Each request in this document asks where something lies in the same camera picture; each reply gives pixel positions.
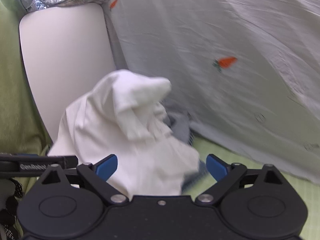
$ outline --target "screw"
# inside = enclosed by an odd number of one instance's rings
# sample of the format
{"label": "screw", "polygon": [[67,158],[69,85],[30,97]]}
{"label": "screw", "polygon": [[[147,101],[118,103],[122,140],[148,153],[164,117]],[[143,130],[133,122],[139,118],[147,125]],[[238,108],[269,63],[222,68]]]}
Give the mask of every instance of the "screw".
{"label": "screw", "polygon": [[110,199],[113,203],[123,203],[127,200],[127,197],[122,194],[116,194],[113,195]]}
{"label": "screw", "polygon": [[164,201],[164,200],[158,201],[158,205],[160,205],[160,206],[164,206],[165,204],[166,204],[166,201]]}
{"label": "screw", "polygon": [[198,200],[203,202],[203,203],[209,203],[213,201],[213,196],[211,196],[210,194],[201,194],[198,197]]}

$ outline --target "striped green fabric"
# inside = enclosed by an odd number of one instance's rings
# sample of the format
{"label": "striped green fabric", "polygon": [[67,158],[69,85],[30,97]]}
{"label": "striped green fabric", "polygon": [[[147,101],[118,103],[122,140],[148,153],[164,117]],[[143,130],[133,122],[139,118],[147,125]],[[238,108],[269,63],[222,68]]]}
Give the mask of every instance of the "striped green fabric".
{"label": "striped green fabric", "polygon": [[[208,154],[215,154],[226,163],[239,162],[251,169],[260,169],[262,164],[256,163],[248,158],[239,156],[229,150],[220,147],[212,142],[202,138],[196,138],[193,146],[200,153],[200,158],[205,161]],[[320,186],[312,184],[310,181],[299,179],[284,173],[285,178],[291,183],[295,190],[299,193],[308,207],[308,220],[302,230],[301,237],[306,240],[320,239]],[[185,192],[192,198],[204,192],[207,188],[215,183],[215,179],[210,175],[205,176],[198,181],[191,189]]]}

